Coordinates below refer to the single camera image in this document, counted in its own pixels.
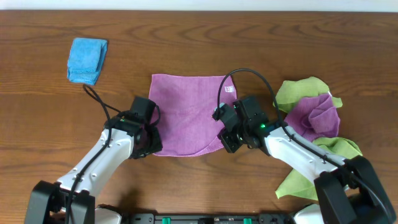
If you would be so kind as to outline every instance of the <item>blue towel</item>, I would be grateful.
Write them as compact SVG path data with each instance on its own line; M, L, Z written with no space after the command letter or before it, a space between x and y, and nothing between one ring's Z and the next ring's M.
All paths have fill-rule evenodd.
M68 60L68 79L74 83L94 85L104 63L106 40L76 38Z

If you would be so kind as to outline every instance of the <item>pink towel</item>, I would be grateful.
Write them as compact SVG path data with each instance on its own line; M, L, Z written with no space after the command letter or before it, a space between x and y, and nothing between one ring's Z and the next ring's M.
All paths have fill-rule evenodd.
M163 150L156 156L200 156L223 148L217 138L223 123L211 118L223 78L152 75L149 99L160 108L157 128L163 144ZM220 102L232 105L235 100L235 86L229 77Z
M285 121L310 142L319 137L337 137L340 125L336 107L327 93L302 98L286 116Z

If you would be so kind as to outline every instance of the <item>wooden table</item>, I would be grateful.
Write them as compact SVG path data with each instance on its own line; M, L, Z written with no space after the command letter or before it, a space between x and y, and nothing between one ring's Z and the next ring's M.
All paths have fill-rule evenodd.
M1 11L0 223L21 223L34 185L56 181L100 136L100 105L66 78L75 37L109 40L94 88L120 109L148 96L153 73L210 76L249 67L275 91L284 80L321 78L344 103L339 136L360 146L398 210L398 14ZM260 96L275 118L254 75L234 82L239 96ZM149 156L125 161L97 203L131 212L293 212L310 201L276 198L290 171L246 148Z

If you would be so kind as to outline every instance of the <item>towel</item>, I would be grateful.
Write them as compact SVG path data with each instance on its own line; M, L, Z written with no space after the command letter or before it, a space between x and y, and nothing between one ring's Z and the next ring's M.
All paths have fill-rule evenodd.
M95 85L105 59L107 41L76 38L68 59L68 79L74 83Z
M330 94L328 85L319 78L310 77L297 82L284 81L275 97L279 109L289 113L301 98L318 96L324 93ZM332 97L332 101L337 108L343 106L340 98Z
M322 149L352 159L362 156L359 147L351 140L345 138L318 138L312 143ZM296 170L292 170L286 179L275 191L278 198L285 195L318 200L314 185Z
M308 141L337 137L340 118L331 96L304 97L286 116L285 122Z
M152 75L149 99L160 108L157 128L163 144L163 150L156 156L200 156L223 148L217 135L224 125L211 118L223 78ZM220 102L232 105L234 101L235 86L229 77Z

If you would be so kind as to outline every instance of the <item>white wall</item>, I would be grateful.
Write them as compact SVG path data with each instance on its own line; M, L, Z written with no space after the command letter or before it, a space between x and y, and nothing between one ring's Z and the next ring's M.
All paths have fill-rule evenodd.
M398 12L398 0L0 0L0 9Z

